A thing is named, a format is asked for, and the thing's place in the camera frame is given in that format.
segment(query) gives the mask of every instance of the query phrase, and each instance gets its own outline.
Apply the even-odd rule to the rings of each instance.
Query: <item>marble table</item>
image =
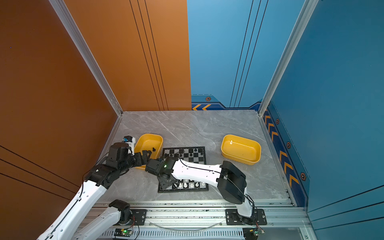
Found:
[[[120,142],[126,135],[138,140],[145,133],[162,136],[163,147],[205,146],[207,164],[231,161],[245,173],[248,194],[254,200],[288,198],[254,110],[124,112],[114,142]],[[224,158],[221,143],[227,134],[259,142],[260,161],[249,166]],[[209,191],[201,192],[158,193],[157,189],[156,176],[133,168],[116,180],[98,202],[222,200],[217,188],[212,186]]]

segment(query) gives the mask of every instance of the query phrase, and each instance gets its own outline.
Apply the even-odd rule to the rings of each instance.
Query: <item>yellow bin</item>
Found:
[[[157,159],[160,156],[163,147],[163,138],[160,135],[146,133],[143,134],[136,143],[135,152],[142,152],[143,150],[150,150],[152,152],[151,158]],[[145,165],[136,167],[145,170]]]
[[[231,134],[226,135],[221,144],[221,154],[225,158],[248,165],[260,161],[261,153],[262,148],[258,142]]]

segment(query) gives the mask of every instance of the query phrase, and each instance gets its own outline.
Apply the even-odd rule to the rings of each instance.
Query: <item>black and white chessboard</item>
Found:
[[[168,147],[163,148],[163,157],[178,157],[187,162],[207,164],[205,159],[205,147]],[[178,180],[172,186],[162,189],[159,184],[158,192],[190,192],[208,191],[208,184],[189,179]]]

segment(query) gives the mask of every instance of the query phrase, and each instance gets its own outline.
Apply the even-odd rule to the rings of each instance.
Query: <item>black line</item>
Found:
[[[159,66],[160,79],[161,79],[161,84],[163,85],[163,91],[164,91],[164,97],[165,97],[165,99],[166,99],[167,110],[169,110],[169,108],[168,108],[168,102],[167,102],[166,89],[164,88],[163,77],[162,77],[162,75],[161,75],[161,69],[160,69],[159,57],[157,56],[156,45],[155,45],[155,39],[154,39],[154,37],[153,37],[153,33],[152,33],[151,21],[149,20],[149,13],[148,13],[148,8],[147,8],[147,2],[146,2],[146,0],[144,0],[144,3],[145,3],[145,8],[146,8],[146,10],[147,10],[149,27],[150,27],[150,29],[151,29],[152,40],[153,40],[153,46],[155,47],[155,54],[156,54],[156,58],[157,58],[157,65]]]
[[[253,6],[253,0],[252,0],[252,4],[251,4],[251,10],[249,10],[249,16],[248,16],[247,27],[246,27],[246,29],[245,29],[244,40],[243,40],[243,46],[241,47],[240,59],[239,59],[239,64],[237,65],[237,71],[236,71],[236,76],[235,76],[235,83],[233,84],[233,90],[232,90],[231,102],[229,103],[229,107],[231,107],[231,104],[232,104],[232,98],[233,98],[233,92],[235,91],[236,78],[237,78],[237,73],[239,72],[240,60],[241,60],[241,55],[243,54],[243,48],[244,48],[244,43],[245,43],[245,36],[247,35],[248,24],[249,24],[249,18],[251,17],[251,12],[252,12],[252,6]]]
[[[142,23],[143,23],[143,28],[144,28],[145,38],[147,39],[148,50],[149,50],[149,55],[151,56],[151,60],[152,60],[153,71],[155,72],[155,77],[156,77],[156,82],[157,82],[157,88],[159,89],[159,94],[160,94],[161,104],[163,105],[163,109],[165,110],[164,103],[163,103],[163,97],[161,96],[161,91],[160,91],[159,81],[157,80],[157,74],[156,74],[155,64],[153,63],[153,58],[152,58],[151,48],[150,48],[150,46],[149,46],[149,41],[148,41],[148,37],[147,37],[147,31],[145,30],[145,25],[144,25],[143,15],[141,14],[141,9],[140,9],[139,0],[137,0],[137,5],[139,6],[139,11],[140,11],[140,16],[141,16],[141,21],[142,21]]]
[[[269,1],[269,0],[267,0],[266,5],[265,5],[265,9],[264,9],[264,14],[263,14],[262,22],[260,23],[260,27],[259,27],[259,33],[257,33],[257,38],[256,38],[256,42],[255,42],[255,47],[253,48],[253,53],[252,53],[252,56],[251,56],[251,61],[249,62],[247,75],[245,76],[244,85],[243,85],[243,90],[241,91],[241,96],[240,96],[239,104],[237,105],[238,107],[240,106],[240,101],[241,101],[241,98],[242,98],[242,96],[243,96],[245,83],[246,83],[246,81],[247,81],[247,77],[248,77],[248,73],[249,73],[249,68],[251,67],[253,54],[255,53],[255,48],[256,48],[257,40],[259,39],[260,29],[262,28],[262,24],[263,24],[263,20],[264,20],[264,15],[265,15],[265,10],[266,10],[266,7],[268,6],[268,1]]]
[[[377,220],[377,219],[382,219],[382,218],[384,218],[384,217],[371,218],[371,219],[367,219],[367,220],[362,220],[362,221],[357,221],[357,222],[351,222],[351,223],[345,223],[345,224],[340,224],[340,225],[331,226],[331,227],[339,227],[339,226],[344,226],[344,225],[349,225],[349,224],[354,224],[354,223],[359,223],[359,222],[368,222],[368,221]],[[331,228],[331,227],[323,227],[323,228],[318,228],[318,229],[315,229],[315,230],[321,230],[321,229],[326,229],[326,228]]]
[[[49,171],[48,169],[45,169],[45,168],[43,168],[42,166],[40,166],[40,165],[38,165],[38,164],[36,164],[36,163],[34,163],[34,162],[32,162],[32,161],[30,161],[30,160],[26,159],[25,157],[22,157],[22,156],[20,156],[19,154],[15,153],[15,152],[12,152],[12,151],[11,151],[11,150],[9,150],[8,148],[5,148],[5,147],[3,147],[3,146],[1,146],[1,145],[0,145],[0,147],[2,147],[2,148],[4,148],[5,150],[7,150],[7,151],[9,151],[9,152],[11,152],[11,153],[13,153],[13,154],[15,154],[16,156],[19,156],[19,157],[21,157],[22,159],[24,159],[24,160],[26,160],[26,161],[28,161],[28,162],[30,162],[30,163],[32,163],[32,164],[34,164],[34,165],[36,165],[36,166],[40,167],[40,168],[42,168],[42,169],[46,170],[47,172],[50,172],[50,173],[52,173],[53,175],[55,175],[55,176],[57,176],[57,177],[59,177],[59,178],[61,178],[61,179],[65,180],[65,181],[67,181],[67,182],[69,182],[69,183],[71,183],[71,184],[73,184],[73,185],[77,186],[77,185],[76,185],[76,184],[74,184],[73,182],[70,182],[70,181],[66,180],[65,178],[63,178],[63,177],[60,177],[59,175],[57,175],[57,174],[54,174],[53,172]]]
[[[325,206],[322,206],[322,207],[319,207],[319,208],[313,209],[313,210],[311,210],[311,211],[308,211],[308,212],[313,212],[313,211],[316,211],[316,210],[318,210],[318,209],[322,209],[323,207],[328,207],[329,205],[332,205],[332,204],[335,204],[335,203],[338,203],[338,202],[341,202],[341,201],[347,200],[347,199],[349,199],[349,198],[353,198],[353,197],[356,197],[356,196],[358,196],[358,195],[361,195],[361,194],[364,194],[364,193],[370,192],[370,191],[372,191],[372,190],[376,190],[376,189],[378,189],[378,188],[381,188],[381,187],[384,187],[384,185],[381,185],[381,186],[378,186],[378,187],[375,187],[375,188],[369,189],[369,190],[367,190],[367,191],[365,191],[365,192],[361,192],[361,193],[359,193],[359,194],[356,194],[356,195],[353,195],[353,196],[350,196],[350,197],[347,197],[347,198],[344,198],[344,199],[338,200],[338,201],[336,201],[336,202],[333,202],[333,203],[331,203],[331,204],[327,204],[327,205],[325,205]]]
[[[32,184],[29,184],[29,183],[27,183],[27,182],[23,182],[23,181],[21,181],[21,180],[18,180],[18,179],[14,178],[14,177],[11,177],[11,176],[8,176],[8,175],[5,175],[4,173],[0,173],[0,174],[1,174],[1,175],[4,175],[4,176],[6,176],[6,177],[12,178],[12,179],[14,179],[14,180],[16,180],[16,181],[19,181],[19,182],[25,183],[25,184],[27,184],[27,185],[29,185],[29,186],[32,186],[32,187],[38,188],[38,189],[40,189],[40,190],[43,190],[43,191],[46,191],[46,192],[52,193],[53,195],[56,195],[56,196],[62,197],[62,198],[64,198],[64,199],[70,200],[70,199],[68,199],[68,198],[66,198],[66,197],[63,197],[63,196],[60,196],[60,195],[58,195],[58,194],[55,194],[55,193],[53,193],[53,192],[47,191],[47,190],[45,190],[45,189],[42,189],[42,188],[36,187],[36,186],[34,186],[34,185],[32,185]]]
[[[253,37],[253,31],[255,30],[256,20],[257,20],[257,16],[259,15],[259,10],[260,10],[260,4],[261,4],[261,3],[262,3],[262,1],[260,0],[259,8],[257,9],[257,13],[256,13],[255,23],[253,24],[253,29],[252,29],[252,34],[251,34],[251,40],[249,40],[248,50],[247,50],[247,54],[246,54],[246,56],[245,56],[245,62],[244,62],[243,71],[242,71],[242,73],[241,73],[241,77],[240,77],[239,88],[237,89],[237,94],[236,94],[235,104],[233,105],[233,107],[235,107],[235,105],[236,105],[237,95],[239,94],[239,89],[240,89],[240,85],[241,85],[241,79],[243,78],[243,73],[244,73],[245,64],[247,63],[249,47],[251,46],[252,37]]]
[[[155,85],[153,84],[153,80],[152,80],[151,71],[149,70],[149,65],[148,65],[147,57],[145,56],[145,52],[144,52],[144,46],[143,46],[143,42],[141,41],[141,36],[140,36],[140,32],[139,32],[139,27],[137,26],[136,17],[135,17],[135,13],[133,12],[133,7],[132,7],[132,3],[131,3],[131,0],[129,0],[129,4],[131,5],[131,9],[132,9],[133,18],[134,18],[134,20],[135,20],[135,23],[136,23],[137,33],[139,34],[139,38],[140,38],[140,42],[141,42],[141,47],[143,48],[143,53],[144,53],[145,62],[147,63],[147,67],[148,67],[149,76],[150,76],[150,78],[151,78],[151,81],[152,81],[153,91],[155,92],[155,97],[156,97],[156,101],[157,101],[157,106],[159,107],[159,111],[160,111],[159,100],[157,99],[157,95],[156,95],[156,91],[155,91]]]
[[[366,208],[366,207],[375,206],[375,205],[382,204],[382,203],[384,203],[384,201],[378,202],[378,203],[375,203],[375,204],[371,204],[371,205],[367,205],[367,206],[364,206],[364,207],[359,207],[359,208],[356,208],[356,209],[348,210],[348,211],[341,212],[341,213],[338,213],[338,214],[333,214],[333,215],[330,215],[330,216],[327,216],[327,217],[333,217],[333,216],[336,216],[336,215],[339,215],[339,214],[344,214],[346,212],[352,212],[352,211],[355,211],[355,210],[359,210],[359,209],[363,209],[363,208]],[[322,218],[319,218],[319,219],[311,220],[311,222],[317,221],[317,220],[320,220],[320,219],[324,219],[324,218],[327,218],[327,217],[322,217]]]
[[[38,176],[38,175],[36,175],[36,174],[33,174],[33,173],[31,173],[31,172],[29,172],[29,171],[27,171],[27,170],[25,170],[25,169],[22,169],[21,167],[18,167],[18,166],[16,166],[16,165],[13,165],[12,163],[7,162],[7,161],[5,161],[5,160],[3,160],[3,159],[1,159],[1,158],[0,158],[0,160],[3,161],[3,162],[8,163],[9,165],[12,165],[12,166],[14,166],[14,167],[17,167],[18,169],[21,169],[21,170],[23,170],[23,171],[25,171],[25,172],[27,172],[27,173],[30,173],[30,174],[32,174],[32,175],[38,177],[38,178],[41,178],[41,179],[43,179],[43,180],[46,180],[47,182],[50,182],[50,183],[52,183],[52,184],[54,184],[54,185],[56,185],[56,186],[59,186],[59,187],[65,189],[65,190],[68,190],[68,191],[70,191],[70,192],[76,193],[76,192],[71,191],[71,190],[69,190],[69,189],[66,189],[65,187],[62,187],[62,186],[60,186],[60,185],[58,185],[58,184],[56,184],[56,183],[54,183],[54,182],[51,182],[51,181],[49,181],[49,180],[47,180],[47,179],[45,179],[45,178],[43,178],[43,177],[40,177],[40,176]]]

